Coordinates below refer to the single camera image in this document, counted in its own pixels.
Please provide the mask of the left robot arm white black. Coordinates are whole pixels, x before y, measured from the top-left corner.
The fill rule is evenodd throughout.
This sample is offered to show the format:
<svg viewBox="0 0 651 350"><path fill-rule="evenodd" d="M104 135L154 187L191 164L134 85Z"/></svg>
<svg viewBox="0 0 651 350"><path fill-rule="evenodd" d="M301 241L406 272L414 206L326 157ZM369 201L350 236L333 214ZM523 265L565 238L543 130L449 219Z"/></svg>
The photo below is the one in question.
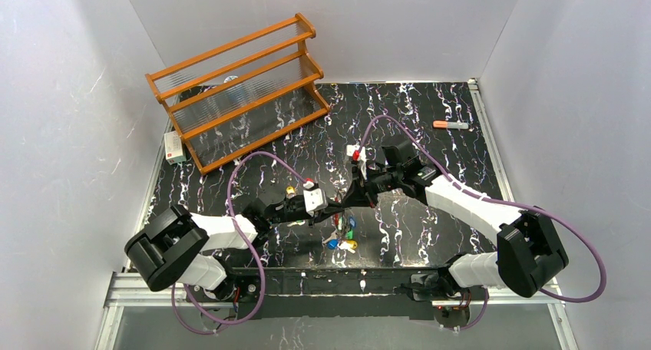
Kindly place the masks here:
<svg viewBox="0 0 651 350"><path fill-rule="evenodd" d="M152 292L177 282L214 290L227 273L208 251L261 246L274 224L318 223L343 210L340 202L327 200L324 208L308 211L302 195L277 203L257 198L234 217L204 216L174 205L132 236L124 252Z"/></svg>

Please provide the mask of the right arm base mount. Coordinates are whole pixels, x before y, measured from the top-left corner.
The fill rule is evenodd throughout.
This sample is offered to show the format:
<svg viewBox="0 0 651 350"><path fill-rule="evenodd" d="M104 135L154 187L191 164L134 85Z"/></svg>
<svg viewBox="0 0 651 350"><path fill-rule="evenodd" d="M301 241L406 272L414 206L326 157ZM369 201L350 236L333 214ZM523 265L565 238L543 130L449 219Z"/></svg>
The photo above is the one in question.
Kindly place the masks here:
<svg viewBox="0 0 651 350"><path fill-rule="evenodd" d="M442 271L413 274L407 283L394 288L394 293L404 294L415 302L430 302L438 326L454 332L478 324L487 308L485 289L461 287Z"/></svg>

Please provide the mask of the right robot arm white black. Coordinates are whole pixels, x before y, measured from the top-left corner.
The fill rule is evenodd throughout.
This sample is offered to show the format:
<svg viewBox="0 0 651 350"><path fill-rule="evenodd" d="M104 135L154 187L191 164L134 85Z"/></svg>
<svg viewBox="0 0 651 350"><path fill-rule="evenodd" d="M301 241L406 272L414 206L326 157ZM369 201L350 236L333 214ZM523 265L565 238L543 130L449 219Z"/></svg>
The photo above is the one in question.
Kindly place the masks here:
<svg viewBox="0 0 651 350"><path fill-rule="evenodd" d="M448 260L438 281L449 292L473 286L506 287L530 298L569 264L551 218L523 207L491 203L476 190L424 163L407 142L383 147L386 162L370 167L365 149L348 145L352 182L344 207L374 207L393 190L448 213L487 238L492 253L462 254Z"/></svg>

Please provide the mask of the orange wooden shelf rack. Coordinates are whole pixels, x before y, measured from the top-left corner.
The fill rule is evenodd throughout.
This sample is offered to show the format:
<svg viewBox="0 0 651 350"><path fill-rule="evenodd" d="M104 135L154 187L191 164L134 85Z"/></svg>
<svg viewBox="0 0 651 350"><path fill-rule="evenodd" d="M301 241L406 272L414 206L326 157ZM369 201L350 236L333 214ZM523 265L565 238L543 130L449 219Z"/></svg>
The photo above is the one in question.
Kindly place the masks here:
<svg viewBox="0 0 651 350"><path fill-rule="evenodd" d="M303 14L146 74L197 169L217 168L330 112Z"/></svg>

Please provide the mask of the yellow tagged key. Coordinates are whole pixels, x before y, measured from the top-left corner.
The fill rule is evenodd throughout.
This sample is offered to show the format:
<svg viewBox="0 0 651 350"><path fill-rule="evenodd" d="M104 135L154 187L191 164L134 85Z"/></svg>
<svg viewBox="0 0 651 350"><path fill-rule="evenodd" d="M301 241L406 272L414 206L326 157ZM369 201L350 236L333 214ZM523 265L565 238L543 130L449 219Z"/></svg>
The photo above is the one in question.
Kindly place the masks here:
<svg viewBox="0 0 651 350"><path fill-rule="evenodd" d="M288 199L293 198L295 195L296 195L296 190L294 187L289 186L286 188L286 197Z"/></svg>

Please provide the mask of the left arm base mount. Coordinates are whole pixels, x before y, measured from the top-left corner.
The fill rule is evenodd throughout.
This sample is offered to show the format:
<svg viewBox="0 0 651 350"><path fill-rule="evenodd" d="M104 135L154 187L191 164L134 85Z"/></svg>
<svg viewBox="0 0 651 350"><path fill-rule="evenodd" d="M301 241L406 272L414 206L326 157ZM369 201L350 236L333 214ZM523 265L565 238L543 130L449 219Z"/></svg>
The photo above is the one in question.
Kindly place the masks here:
<svg viewBox="0 0 651 350"><path fill-rule="evenodd" d="M254 269L235 269L226 272L226 278L215 288L190 286L193 297L199 303L231 302L254 304L260 297L261 278Z"/></svg>

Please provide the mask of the bunch of coloured keys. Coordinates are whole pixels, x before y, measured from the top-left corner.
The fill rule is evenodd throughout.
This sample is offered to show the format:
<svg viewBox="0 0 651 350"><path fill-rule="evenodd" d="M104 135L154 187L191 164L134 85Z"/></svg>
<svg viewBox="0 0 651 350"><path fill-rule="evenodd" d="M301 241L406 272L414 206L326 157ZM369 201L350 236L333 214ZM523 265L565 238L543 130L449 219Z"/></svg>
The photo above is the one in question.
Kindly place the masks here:
<svg viewBox="0 0 651 350"><path fill-rule="evenodd" d="M358 243L354 240L357 222L353 216L340 213L333 217L334 231L323 240L323 244L331 250L341 249L355 253Z"/></svg>

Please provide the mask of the aluminium frame rail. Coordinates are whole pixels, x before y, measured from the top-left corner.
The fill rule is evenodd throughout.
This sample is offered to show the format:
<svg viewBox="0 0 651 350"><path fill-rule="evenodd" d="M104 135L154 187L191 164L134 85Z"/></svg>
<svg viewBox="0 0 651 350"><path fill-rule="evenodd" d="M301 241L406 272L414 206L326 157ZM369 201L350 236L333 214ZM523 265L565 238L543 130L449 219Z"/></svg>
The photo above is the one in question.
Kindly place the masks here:
<svg viewBox="0 0 651 350"><path fill-rule="evenodd" d="M509 289L418 302L397 293L408 269L271 269L260 309L182 286L151 292L113 276L98 349L559 348L577 346L560 288L529 299Z"/></svg>

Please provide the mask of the orange white marker pen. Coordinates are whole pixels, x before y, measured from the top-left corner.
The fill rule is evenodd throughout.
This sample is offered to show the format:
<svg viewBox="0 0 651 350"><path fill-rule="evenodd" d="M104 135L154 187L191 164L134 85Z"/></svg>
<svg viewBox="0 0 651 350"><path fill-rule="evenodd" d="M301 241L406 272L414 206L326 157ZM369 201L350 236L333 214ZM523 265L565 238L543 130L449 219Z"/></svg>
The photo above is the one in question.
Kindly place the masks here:
<svg viewBox="0 0 651 350"><path fill-rule="evenodd" d="M452 129L452 130L468 130L470 125L465 122L453 122L453 121L434 121L432 124L433 128L437 129Z"/></svg>

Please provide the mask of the white red small box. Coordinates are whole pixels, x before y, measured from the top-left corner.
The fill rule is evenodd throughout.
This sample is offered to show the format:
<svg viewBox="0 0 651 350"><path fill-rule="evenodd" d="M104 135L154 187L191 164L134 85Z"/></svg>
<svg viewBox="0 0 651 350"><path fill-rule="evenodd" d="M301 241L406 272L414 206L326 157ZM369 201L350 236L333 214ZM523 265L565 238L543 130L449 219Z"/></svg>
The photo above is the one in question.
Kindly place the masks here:
<svg viewBox="0 0 651 350"><path fill-rule="evenodd" d="M187 161L183 143L175 130L164 134L164 154L166 162L170 165Z"/></svg>

